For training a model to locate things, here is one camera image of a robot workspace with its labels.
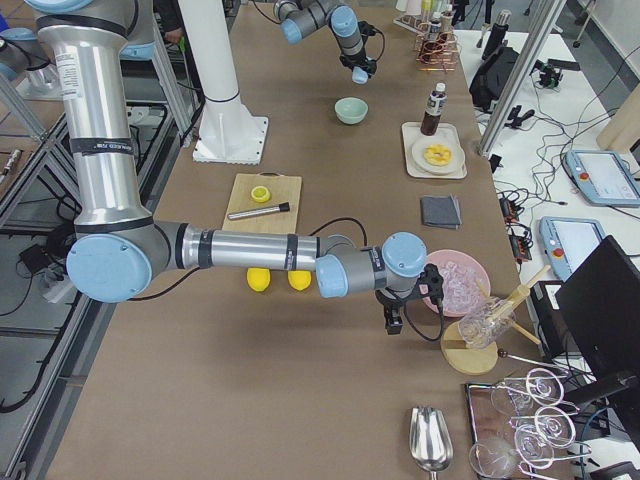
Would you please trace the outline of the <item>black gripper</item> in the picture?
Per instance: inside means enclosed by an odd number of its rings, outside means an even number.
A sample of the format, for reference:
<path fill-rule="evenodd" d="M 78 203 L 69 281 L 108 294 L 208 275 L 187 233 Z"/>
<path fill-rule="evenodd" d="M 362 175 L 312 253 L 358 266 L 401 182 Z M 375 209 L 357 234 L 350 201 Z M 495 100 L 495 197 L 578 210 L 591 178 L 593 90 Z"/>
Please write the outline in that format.
<path fill-rule="evenodd" d="M 435 264 L 427 264 L 408 290 L 400 291 L 385 287 L 376 290 L 375 296 L 384 307 L 391 309 L 399 309 L 409 300 L 428 298 L 436 306 L 437 312 L 444 315 L 444 279 Z M 402 318 L 386 317 L 385 329 L 388 335 L 399 335 L 403 329 Z"/>
<path fill-rule="evenodd" d="M 377 60 L 367 55 L 358 57 L 341 54 L 340 61 L 342 65 L 349 68 L 354 75 L 374 75 L 377 71 Z"/>

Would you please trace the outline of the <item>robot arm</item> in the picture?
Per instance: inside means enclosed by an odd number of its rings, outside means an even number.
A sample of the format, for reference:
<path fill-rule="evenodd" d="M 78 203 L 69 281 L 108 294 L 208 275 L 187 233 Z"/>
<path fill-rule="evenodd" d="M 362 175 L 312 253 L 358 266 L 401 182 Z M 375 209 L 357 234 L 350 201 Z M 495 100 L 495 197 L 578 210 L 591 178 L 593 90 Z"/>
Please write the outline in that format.
<path fill-rule="evenodd" d="M 382 32 L 359 20 L 355 11 L 342 1 L 276 1 L 273 13 L 289 44 L 298 44 L 328 27 L 340 49 L 339 60 L 351 71 L 354 83 L 364 85 L 376 73 L 377 59 L 367 54 L 365 45 L 370 37 Z"/>
<path fill-rule="evenodd" d="M 204 113 L 196 160 L 258 164 L 268 119 L 242 103 L 221 1 L 178 1 L 203 87 Z M 141 203 L 134 147 L 126 114 L 120 55 L 139 48 L 154 24 L 151 1 L 25 1 L 38 34 L 55 54 L 75 162 L 81 214 L 66 268 L 75 287 L 91 299 L 119 303 L 143 292 L 160 273 L 194 267 L 261 267 L 315 272 L 320 294 L 344 297 L 375 291 L 388 334 L 402 329 L 402 314 L 424 340 L 444 333 L 443 279 L 427 263 L 423 241 L 408 232 L 382 247 L 362 249 L 346 237 L 230 232 L 154 220 Z M 340 61 L 356 83 L 376 71 L 366 38 L 380 33 L 340 1 L 275 4 L 284 36 L 296 43 L 328 26 Z M 410 320 L 406 303 L 428 297 L 440 317 L 436 337 Z"/>

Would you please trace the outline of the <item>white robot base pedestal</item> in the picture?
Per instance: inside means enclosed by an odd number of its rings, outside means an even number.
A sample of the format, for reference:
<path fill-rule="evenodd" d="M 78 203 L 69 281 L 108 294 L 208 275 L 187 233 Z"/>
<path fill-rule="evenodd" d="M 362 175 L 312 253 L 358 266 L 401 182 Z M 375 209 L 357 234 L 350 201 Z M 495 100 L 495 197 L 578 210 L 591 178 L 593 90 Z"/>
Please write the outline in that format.
<path fill-rule="evenodd" d="M 179 7 L 204 96 L 194 160 L 259 164 L 268 119 L 242 102 L 222 3 L 184 0 Z"/>

